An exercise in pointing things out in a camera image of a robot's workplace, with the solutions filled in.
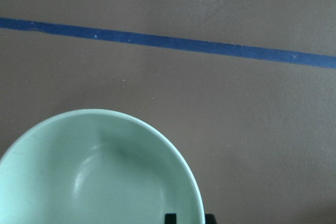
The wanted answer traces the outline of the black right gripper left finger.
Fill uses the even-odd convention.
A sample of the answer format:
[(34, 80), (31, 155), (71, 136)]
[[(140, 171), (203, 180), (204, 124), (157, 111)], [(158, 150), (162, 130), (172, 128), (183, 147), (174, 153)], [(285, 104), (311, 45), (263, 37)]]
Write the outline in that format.
[(176, 213), (165, 214), (164, 224), (177, 224), (177, 214)]

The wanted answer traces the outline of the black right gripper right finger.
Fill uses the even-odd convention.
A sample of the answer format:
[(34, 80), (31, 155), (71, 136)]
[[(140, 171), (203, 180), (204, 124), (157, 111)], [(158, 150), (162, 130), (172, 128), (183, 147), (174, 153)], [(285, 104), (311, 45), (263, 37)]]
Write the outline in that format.
[(217, 224), (214, 214), (205, 214), (205, 224)]

